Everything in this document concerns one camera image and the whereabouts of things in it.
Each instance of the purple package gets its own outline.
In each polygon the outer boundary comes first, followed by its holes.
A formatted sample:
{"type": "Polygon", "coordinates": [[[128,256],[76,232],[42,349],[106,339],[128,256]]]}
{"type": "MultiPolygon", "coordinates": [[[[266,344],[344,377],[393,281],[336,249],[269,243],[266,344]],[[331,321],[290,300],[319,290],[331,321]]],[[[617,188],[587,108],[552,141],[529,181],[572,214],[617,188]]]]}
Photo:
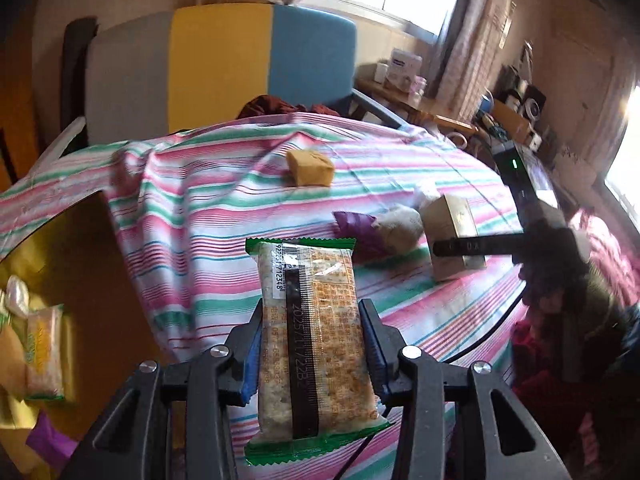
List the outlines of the purple package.
{"type": "Polygon", "coordinates": [[[27,436],[26,445],[53,469],[62,471],[78,443],[56,431],[44,410],[40,410],[36,425],[27,436]]]}
{"type": "Polygon", "coordinates": [[[334,211],[338,238],[356,238],[354,256],[381,258],[389,256],[378,231],[373,228],[375,216],[351,211],[334,211]]]}

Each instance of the windowsill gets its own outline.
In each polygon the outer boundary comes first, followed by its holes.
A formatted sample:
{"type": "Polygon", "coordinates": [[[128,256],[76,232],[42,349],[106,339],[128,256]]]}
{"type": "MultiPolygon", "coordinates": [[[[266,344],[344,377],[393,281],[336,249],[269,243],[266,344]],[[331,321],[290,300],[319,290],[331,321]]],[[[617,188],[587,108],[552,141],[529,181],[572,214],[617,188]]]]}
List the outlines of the windowsill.
{"type": "Polygon", "coordinates": [[[638,225],[636,225],[636,222],[627,214],[625,208],[609,189],[609,186],[607,186],[601,175],[597,177],[593,184],[593,189],[602,197],[610,213],[618,220],[627,238],[635,245],[636,251],[640,251],[640,229],[638,225]]]}
{"type": "Polygon", "coordinates": [[[353,14],[372,22],[381,23],[390,28],[395,28],[417,38],[425,43],[434,45],[438,41],[438,35],[418,27],[414,23],[398,18],[388,12],[375,7],[369,7],[352,0],[302,0],[301,7],[311,7],[314,9],[337,11],[353,14]]]}

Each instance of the metal bolt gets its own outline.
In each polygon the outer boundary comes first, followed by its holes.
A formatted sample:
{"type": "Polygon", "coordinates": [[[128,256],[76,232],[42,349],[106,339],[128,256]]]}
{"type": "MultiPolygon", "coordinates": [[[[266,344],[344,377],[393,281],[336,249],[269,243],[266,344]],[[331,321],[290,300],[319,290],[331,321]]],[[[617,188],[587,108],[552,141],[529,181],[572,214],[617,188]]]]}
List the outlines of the metal bolt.
{"type": "Polygon", "coordinates": [[[417,359],[422,355],[422,350],[420,350],[417,346],[407,345],[402,348],[402,355],[407,359],[417,359]]]}
{"type": "Polygon", "coordinates": [[[158,363],[155,361],[142,361],[138,367],[143,374],[151,374],[158,368],[158,363]]]}
{"type": "Polygon", "coordinates": [[[229,348],[224,345],[215,345],[209,352],[213,357],[226,357],[229,355],[229,348]]]}
{"type": "Polygon", "coordinates": [[[476,361],[473,364],[474,372],[481,375],[491,373],[491,365],[485,361],[476,361]]]}

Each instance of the wooden desk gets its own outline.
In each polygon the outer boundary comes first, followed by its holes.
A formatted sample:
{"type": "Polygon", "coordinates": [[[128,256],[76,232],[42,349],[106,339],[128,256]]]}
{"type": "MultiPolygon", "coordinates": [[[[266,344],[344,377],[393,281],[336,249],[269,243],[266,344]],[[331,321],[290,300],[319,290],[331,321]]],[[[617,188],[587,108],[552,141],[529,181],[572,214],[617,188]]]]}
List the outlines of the wooden desk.
{"type": "Polygon", "coordinates": [[[424,121],[433,121],[438,126],[445,126],[464,134],[473,135],[477,129],[471,124],[461,123],[453,119],[452,112],[434,99],[422,98],[415,102],[409,96],[399,90],[385,88],[380,83],[371,79],[356,79],[356,88],[370,97],[382,98],[389,101],[393,107],[400,108],[408,113],[407,121],[420,126],[424,121]]]}

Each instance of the tablecloth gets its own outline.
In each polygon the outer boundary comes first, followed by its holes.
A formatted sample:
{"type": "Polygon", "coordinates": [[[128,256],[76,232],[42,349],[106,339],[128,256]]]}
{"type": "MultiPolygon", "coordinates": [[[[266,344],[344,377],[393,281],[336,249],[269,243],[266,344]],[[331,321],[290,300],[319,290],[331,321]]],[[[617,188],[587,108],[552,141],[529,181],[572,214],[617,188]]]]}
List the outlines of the tablecloth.
{"type": "MultiPolygon", "coordinates": [[[[513,200],[494,172],[422,128],[384,126],[315,114],[251,118],[143,142],[92,146],[65,156],[0,196],[0,257],[33,230],[102,190],[116,238],[160,345],[180,360],[225,340],[247,322],[260,297],[247,237],[333,237],[332,211],[377,214],[409,205],[417,182],[469,200],[480,234],[520,228],[513,200]],[[330,188],[296,188],[285,153],[313,148],[335,165],[330,188]]],[[[426,240],[408,256],[356,266],[360,298],[373,299],[385,323],[437,359],[485,334],[523,284],[510,258],[437,284],[426,240]]],[[[519,305],[510,319],[522,317],[519,305]]],[[[472,354],[504,356],[510,323],[472,354]]],[[[256,399],[231,411],[241,478],[331,478],[353,445],[323,457],[277,466],[244,464],[257,431],[256,399]]],[[[390,420],[399,422],[394,410],[390,420]]],[[[399,424],[385,430],[347,478],[389,478],[399,424]]]]}

